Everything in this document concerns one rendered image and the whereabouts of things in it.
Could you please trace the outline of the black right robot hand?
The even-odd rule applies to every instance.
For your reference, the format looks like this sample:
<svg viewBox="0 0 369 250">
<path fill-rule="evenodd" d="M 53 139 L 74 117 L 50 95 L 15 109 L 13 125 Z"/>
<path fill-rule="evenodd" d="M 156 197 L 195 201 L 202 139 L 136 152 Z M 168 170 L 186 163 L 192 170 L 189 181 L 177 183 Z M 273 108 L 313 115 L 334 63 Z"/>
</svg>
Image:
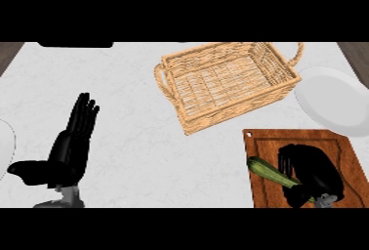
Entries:
<svg viewBox="0 0 369 250">
<path fill-rule="evenodd" d="M 317 147 L 295 144 L 283 146 L 277 150 L 277 170 L 288 178 L 297 178 L 314 201 L 325 193 L 334 194 L 338 201 L 342 200 L 344 187 L 338 169 Z M 292 208 L 300 208 L 307 203 L 307 197 L 297 195 L 285 187 L 282 192 Z"/>
</svg>

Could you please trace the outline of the brown wooden cutting board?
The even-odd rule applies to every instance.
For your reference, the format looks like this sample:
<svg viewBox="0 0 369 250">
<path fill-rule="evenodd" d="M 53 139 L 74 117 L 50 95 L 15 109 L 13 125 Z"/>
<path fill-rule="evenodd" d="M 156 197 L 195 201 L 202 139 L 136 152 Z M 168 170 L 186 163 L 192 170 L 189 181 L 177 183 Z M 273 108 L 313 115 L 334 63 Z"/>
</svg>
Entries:
<svg viewBox="0 0 369 250">
<path fill-rule="evenodd" d="M 277 167 L 277 150 L 297 144 L 317 147 L 331 158 L 344 185 L 344 199 L 334 208 L 369 208 L 369 183 L 345 136 L 329 130 L 244 129 L 246 159 L 260 156 Z M 289 208 L 282 187 L 249 172 L 255 208 Z"/>
</svg>

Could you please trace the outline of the green squash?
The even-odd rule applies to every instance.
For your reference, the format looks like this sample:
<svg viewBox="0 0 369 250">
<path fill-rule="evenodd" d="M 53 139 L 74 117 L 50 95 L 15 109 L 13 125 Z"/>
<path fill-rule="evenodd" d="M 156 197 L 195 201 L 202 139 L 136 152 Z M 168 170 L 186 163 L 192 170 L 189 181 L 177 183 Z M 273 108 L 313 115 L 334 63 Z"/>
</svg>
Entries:
<svg viewBox="0 0 369 250">
<path fill-rule="evenodd" d="M 307 197 L 307 201 L 313 202 L 313 196 L 303 189 L 298 180 L 288 178 L 277 168 L 258 156 L 251 156 L 246 160 L 248 169 L 261 178 L 279 184 L 288 191 L 295 192 L 297 195 Z"/>
</svg>

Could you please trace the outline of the tan wicker basket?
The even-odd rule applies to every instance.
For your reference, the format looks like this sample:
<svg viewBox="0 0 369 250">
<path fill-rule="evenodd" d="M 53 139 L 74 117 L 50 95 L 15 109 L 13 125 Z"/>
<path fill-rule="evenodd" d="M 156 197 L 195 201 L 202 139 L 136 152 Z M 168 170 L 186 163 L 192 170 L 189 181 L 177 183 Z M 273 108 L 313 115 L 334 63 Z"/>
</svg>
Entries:
<svg viewBox="0 0 369 250">
<path fill-rule="evenodd" d="M 153 78 L 186 135 L 286 97 L 303 52 L 303 43 L 286 59 L 270 42 L 215 42 L 161 58 Z"/>
</svg>

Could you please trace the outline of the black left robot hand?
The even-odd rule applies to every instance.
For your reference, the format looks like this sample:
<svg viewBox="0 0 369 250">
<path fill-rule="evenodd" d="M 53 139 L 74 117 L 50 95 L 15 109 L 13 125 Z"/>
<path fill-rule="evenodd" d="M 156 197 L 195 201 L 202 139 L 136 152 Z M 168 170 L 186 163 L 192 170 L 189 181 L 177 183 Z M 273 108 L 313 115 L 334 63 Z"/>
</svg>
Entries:
<svg viewBox="0 0 369 250">
<path fill-rule="evenodd" d="M 49 158 L 15 162 L 7 172 L 16 175 L 28 186 L 49 188 L 72 187 L 78 184 L 87 169 L 90 139 L 99 106 L 89 93 L 81 93 L 72 108 L 66 129 L 59 133 Z"/>
</svg>

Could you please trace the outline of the black appliance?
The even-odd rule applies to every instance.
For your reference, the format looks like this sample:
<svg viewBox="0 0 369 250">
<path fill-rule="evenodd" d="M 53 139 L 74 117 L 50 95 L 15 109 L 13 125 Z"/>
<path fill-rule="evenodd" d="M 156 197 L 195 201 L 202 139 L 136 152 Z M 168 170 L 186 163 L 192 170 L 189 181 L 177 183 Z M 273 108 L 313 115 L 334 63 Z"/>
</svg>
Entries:
<svg viewBox="0 0 369 250">
<path fill-rule="evenodd" d="M 111 48 L 114 42 L 37 42 L 44 48 Z"/>
</svg>

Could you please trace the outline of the white round plate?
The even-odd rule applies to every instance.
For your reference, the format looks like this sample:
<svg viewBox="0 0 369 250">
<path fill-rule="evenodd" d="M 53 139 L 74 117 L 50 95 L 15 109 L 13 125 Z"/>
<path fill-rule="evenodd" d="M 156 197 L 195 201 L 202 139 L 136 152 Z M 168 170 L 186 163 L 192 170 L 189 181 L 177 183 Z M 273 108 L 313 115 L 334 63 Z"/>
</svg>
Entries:
<svg viewBox="0 0 369 250">
<path fill-rule="evenodd" d="M 335 133 L 369 136 L 369 89 L 339 70 L 311 66 L 300 72 L 295 99 L 311 119 Z"/>
</svg>

